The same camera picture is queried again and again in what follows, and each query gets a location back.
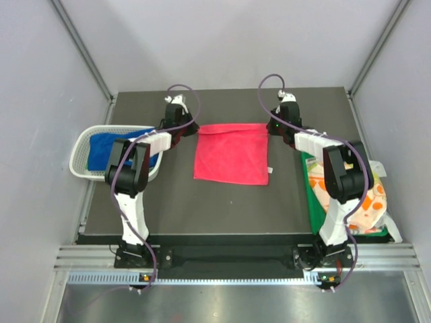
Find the pink microfiber towel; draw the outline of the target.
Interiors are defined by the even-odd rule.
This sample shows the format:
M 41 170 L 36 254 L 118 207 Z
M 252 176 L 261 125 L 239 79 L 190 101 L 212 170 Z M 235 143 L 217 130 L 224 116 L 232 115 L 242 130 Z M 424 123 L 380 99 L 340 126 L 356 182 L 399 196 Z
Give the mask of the pink microfiber towel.
M 263 123 L 200 127 L 193 177 L 227 184 L 266 186 L 269 134 Z

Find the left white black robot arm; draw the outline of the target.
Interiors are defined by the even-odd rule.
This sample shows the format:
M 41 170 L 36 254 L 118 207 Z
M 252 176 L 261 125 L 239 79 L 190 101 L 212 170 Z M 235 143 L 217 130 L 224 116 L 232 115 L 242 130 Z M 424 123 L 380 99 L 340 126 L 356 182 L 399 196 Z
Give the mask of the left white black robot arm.
M 132 247 L 129 258 L 140 267 L 147 266 L 153 257 L 152 249 L 145 246 L 150 233 L 143 208 L 150 159 L 172 149 L 183 137 L 194 135 L 199 130 L 183 95 L 167 96 L 166 101 L 165 115 L 158 129 L 136 138 L 114 141 L 104 177 L 121 216 L 122 241 L 127 247 Z

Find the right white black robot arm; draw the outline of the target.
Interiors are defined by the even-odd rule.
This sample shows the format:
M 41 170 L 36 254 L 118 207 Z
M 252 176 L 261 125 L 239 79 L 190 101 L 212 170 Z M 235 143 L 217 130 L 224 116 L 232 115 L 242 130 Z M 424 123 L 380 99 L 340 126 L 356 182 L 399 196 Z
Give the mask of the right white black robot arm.
M 303 127 L 299 105 L 292 94 L 286 94 L 270 115 L 270 135 L 282 137 L 285 144 L 323 163 L 330 200 L 319 230 L 323 244 L 314 249 L 314 258 L 320 265 L 330 266 L 339 258 L 336 246 L 347 241 L 350 217 L 374 185 L 364 146 L 361 141 L 348 142 Z

